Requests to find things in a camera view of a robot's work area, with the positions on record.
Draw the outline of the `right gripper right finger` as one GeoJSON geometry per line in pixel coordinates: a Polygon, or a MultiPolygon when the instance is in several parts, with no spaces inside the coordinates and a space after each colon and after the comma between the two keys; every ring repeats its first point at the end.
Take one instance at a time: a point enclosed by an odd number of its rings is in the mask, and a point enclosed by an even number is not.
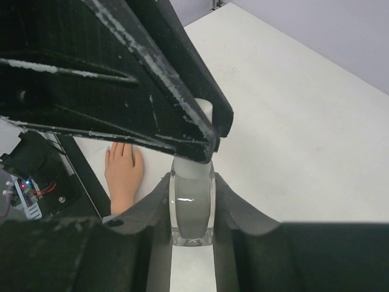
{"type": "Polygon", "coordinates": [[[280,223],[216,177],[218,291],[387,291],[386,223],[280,223]]]}

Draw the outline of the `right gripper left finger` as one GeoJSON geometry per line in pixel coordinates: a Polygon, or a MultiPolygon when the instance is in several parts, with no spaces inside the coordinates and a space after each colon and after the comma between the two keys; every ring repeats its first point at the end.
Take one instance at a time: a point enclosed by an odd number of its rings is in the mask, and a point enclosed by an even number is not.
{"type": "Polygon", "coordinates": [[[107,223],[88,217],[1,225],[2,291],[168,291],[169,176],[107,223]]]}

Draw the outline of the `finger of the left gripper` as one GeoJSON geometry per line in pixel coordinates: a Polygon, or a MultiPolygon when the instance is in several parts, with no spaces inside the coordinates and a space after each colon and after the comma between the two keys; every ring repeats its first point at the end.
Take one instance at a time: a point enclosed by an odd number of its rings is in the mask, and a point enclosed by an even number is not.
{"type": "Polygon", "coordinates": [[[185,32],[170,1],[155,1],[163,24],[157,29],[159,48],[195,98],[213,105],[213,126],[227,137],[233,123],[233,109],[200,54],[185,32]]]}
{"type": "Polygon", "coordinates": [[[155,1],[2,1],[1,119],[209,162],[220,135],[159,48],[155,1]]]}

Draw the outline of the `clear nail polish bottle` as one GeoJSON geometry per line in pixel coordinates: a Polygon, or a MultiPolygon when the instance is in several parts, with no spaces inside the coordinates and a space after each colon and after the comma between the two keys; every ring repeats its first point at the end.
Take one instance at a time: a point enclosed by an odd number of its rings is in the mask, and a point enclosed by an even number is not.
{"type": "Polygon", "coordinates": [[[212,245],[216,207],[213,164],[175,157],[168,191],[173,244],[185,247],[212,245]]]}

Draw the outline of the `person's hand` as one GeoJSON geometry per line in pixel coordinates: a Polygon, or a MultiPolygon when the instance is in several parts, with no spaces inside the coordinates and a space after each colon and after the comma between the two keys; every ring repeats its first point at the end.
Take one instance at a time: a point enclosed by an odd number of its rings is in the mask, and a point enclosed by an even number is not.
{"type": "Polygon", "coordinates": [[[143,174],[143,156],[139,147],[112,143],[105,154],[105,178],[113,215],[121,214],[134,205],[143,174]]]}

